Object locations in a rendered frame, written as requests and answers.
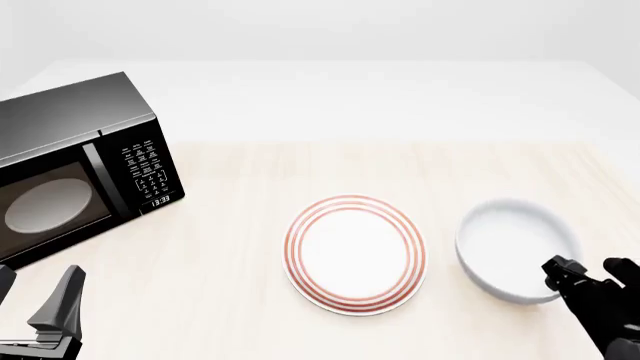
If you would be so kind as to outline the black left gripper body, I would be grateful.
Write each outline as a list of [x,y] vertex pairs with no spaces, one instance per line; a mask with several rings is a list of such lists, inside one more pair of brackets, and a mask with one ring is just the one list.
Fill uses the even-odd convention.
[[59,341],[0,341],[0,360],[76,360],[81,341],[63,337]]

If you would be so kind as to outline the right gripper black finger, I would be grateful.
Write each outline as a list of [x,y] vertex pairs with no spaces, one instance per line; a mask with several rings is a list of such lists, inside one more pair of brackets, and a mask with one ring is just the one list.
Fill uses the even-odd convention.
[[629,258],[609,257],[603,268],[626,288],[640,290],[640,266]]
[[587,269],[577,260],[556,255],[542,266],[544,284],[551,291],[550,297],[579,297],[588,293]]

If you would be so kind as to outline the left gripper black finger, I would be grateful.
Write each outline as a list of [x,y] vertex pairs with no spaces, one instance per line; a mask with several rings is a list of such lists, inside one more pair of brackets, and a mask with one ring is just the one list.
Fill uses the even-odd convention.
[[86,272],[80,266],[68,267],[49,298],[27,321],[36,329],[38,339],[82,339],[80,308],[85,278]]
[[6,265],[0,265],[0,305],[8,295],[16,279],[16,272]]

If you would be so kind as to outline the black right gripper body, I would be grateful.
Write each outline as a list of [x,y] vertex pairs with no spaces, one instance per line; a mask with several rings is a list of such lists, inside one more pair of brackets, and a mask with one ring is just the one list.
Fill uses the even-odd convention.
[[640,343],[640,296],[615,281],[578,280],[561,297],[597,348],[616,339]]

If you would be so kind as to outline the white bowl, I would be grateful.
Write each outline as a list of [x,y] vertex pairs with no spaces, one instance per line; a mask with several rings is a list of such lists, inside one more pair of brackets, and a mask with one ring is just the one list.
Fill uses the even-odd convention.
[[519,305],[560,298],[545,284],[542,265],[559,255],[583,260],[574,230],[549,208],[530,200],[498,197],[473,206],[454,236],[465,274],[491,296]]

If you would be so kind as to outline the white plate with red rings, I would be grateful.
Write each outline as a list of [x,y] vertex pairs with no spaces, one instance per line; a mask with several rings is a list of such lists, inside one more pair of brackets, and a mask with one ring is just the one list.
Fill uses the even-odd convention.
[[354,317],[403,305],[420,289],[428,264],[411,218],[361,194],[327,197],[303,209],[284,235],[281,257],[301,296]]

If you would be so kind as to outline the round glass microwave turntable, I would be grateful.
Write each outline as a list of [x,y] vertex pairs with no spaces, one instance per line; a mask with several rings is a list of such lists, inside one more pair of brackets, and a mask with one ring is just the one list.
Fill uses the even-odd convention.
[[83,180],[52,180],[17,197],[5,212],[4,221],[16,233],[44,233],[72,221],[92,197],[91,186]]

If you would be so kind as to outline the black microwave oven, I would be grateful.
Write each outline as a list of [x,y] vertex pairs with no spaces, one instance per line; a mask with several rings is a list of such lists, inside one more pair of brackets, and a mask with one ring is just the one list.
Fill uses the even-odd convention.
[[[10,230],[11,203],[56,179],[87,182],[86,209],[44,233]],[[126,74],[0,101],[0,265],[21,269],[184,195],[157,116]]]

